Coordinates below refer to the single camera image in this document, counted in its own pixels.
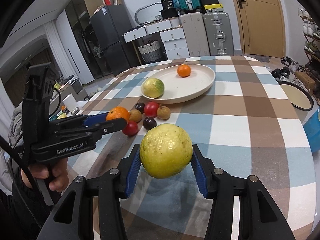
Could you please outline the person's left hand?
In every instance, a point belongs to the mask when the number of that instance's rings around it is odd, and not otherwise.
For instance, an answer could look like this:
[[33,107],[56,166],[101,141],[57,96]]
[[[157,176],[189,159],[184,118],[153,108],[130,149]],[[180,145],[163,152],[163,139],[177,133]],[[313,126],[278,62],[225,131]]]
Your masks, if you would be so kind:
[[47,168],[43,164],[33,164],[28,168],[36,179],[47,179],[49,176],[53,176],[49,183],[51,191],[61,193],[68,186],[67,158],[60,159],[52,168]]

